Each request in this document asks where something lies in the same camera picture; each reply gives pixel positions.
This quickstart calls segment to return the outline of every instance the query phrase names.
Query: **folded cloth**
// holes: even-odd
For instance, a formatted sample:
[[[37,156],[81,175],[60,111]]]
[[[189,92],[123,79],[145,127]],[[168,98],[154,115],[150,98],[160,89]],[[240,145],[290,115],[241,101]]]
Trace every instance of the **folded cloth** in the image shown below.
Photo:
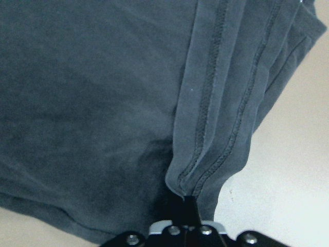
[[[325,32],[313,1],[1,1],[0,206],[94,243],[223,183]]]

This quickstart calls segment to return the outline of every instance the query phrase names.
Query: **screw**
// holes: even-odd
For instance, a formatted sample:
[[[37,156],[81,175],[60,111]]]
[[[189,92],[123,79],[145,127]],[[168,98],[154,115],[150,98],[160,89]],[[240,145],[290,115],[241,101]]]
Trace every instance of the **screw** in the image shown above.
[[[139,238],[137,235],[129,235],[127,237],[127,244],[129,245],[136,245],[139,243]]]
[[[243,236],[243,238],[246,241],[246,243],[250,243],[250,244],[257,243],[257,238],[253,234],[247,233],[246,235]]]
[[[174,236],[180,234],[180,229],[174,225],[170,226],[168,228],[168,231],[171,235],[174,235]]]
[[[201,226],[200,230],[203,235],[210,235],[212,233],[211,228],[206,225]]]

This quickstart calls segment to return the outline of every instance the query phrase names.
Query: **cloth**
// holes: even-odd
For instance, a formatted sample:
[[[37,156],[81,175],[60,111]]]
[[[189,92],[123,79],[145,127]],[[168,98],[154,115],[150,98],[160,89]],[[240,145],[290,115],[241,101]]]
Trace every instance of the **cloth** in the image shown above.
[[[1,1],[0,206],[94,243],[213,220],[326,27],[313,1]]]

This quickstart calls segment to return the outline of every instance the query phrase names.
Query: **gray fabric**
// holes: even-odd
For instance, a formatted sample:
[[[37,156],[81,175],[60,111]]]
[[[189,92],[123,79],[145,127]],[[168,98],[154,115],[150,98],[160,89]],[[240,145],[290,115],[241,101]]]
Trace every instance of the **gray fabric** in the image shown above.
[[[223,183],[324,33],[313,1],[1,1],[0,206],[95,243]]]

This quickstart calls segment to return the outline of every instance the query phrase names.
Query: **beige surface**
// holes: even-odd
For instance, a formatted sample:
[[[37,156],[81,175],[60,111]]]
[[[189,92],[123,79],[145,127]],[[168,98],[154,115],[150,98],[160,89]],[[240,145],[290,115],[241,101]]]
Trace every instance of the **beige surface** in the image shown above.
[[[316,8],[329,26],[329,1]],[[245,169],[224,185],[215,220],[231,237],[255,229],[296,247],[329,246],[328,47],[329,32],[256,131]],[[0,246],[97,245],[0,208]]]

